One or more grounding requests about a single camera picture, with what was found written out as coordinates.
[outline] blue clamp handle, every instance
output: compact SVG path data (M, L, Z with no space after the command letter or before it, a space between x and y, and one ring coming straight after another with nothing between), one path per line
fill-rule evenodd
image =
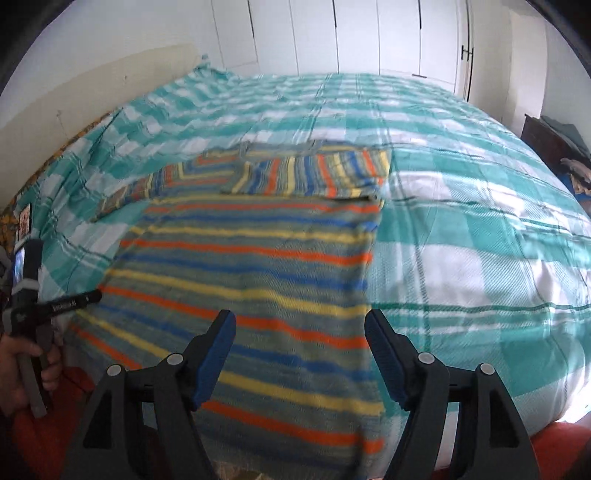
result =
M406 411L418 402L423 383L417 378L418 352L408 337L394 332L381 310L365 316L365 337L390 397Z
M181 392L183 398L190 399L191 410L211 398L235 337L236 316L230 310L221 310L209 330L196 336L185 349Z

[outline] finger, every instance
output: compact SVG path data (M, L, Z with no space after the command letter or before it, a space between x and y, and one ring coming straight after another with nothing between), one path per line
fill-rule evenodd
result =
M52 381L58 379L61 375L61 368L62 368L61 363L55 364L55 365L50 365L43 372L41 372L41 379L44 382L52 382Z
M62 347L64 346L64 337L60 332L54 332L53 333L53 342L59 346Z
M25 388L21 385L12 391L12 406L14 411L17 411L25 408L27 405L29 405L29 397L27 396L27 392L25 392Z
M24 337L10 337L8 335L2 336L2 343L4 348L11 355L17 355L19 353L26 353L31 356L40 356L43 353L42 348Z
M50 365L55 365L55 364L59 363L60 359L61 359L60 349L56 345L53 345L51 347L51 350L49 350L49 353L47 354L47 361L49 362Z
M53 382L43 382L43 388L45 388L45 390L47 390L48 392L53 392L57 390L57 387L59 387L59 385L59 380L54 380Z

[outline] teal plaid bedspread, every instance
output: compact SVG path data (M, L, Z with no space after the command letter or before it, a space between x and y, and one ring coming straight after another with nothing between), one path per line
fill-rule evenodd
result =
M314 140L392 149L369 301L417 349L457 367L492 363L531 433L560 416L589 380L591 222L501 124L411 79L199 67L124 105L19 200L46 242L41 295L100 282L146 205L89 222L121 186L211 148ZM393 446L404 416L385 406Z

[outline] metal rivet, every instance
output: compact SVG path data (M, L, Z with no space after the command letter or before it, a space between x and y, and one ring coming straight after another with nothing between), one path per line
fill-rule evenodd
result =
M480 366L480 370L485 375L492 375L493 373L495 373L495 367L493 367L491 364L482 364Z
M423 352L418 354L418 361L422 364L431 365L435 361L435 357L429 352Z
M109 375L110 377L116 377L117 375L119 375L121 373L121 365L111 365L108 369L107 369L107 375Z
M178 365L183 363L183 356L180 353L173 353L166 359L169 365Z

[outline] black clamp jaw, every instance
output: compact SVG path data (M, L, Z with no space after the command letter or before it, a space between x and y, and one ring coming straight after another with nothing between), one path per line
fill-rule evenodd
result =
M217 480L191 412L211 397L235 335L236 317L222 310L182 354L130 372L111 365L86 407L61 480L149 478L142 403L154 404L171 477Z
M538 480L535 454L515 404L494 367L447 367L418 353L380 310L365 317L365 336L390 397L409 411L384 480L433 474L448 403L460 403L450 480Z

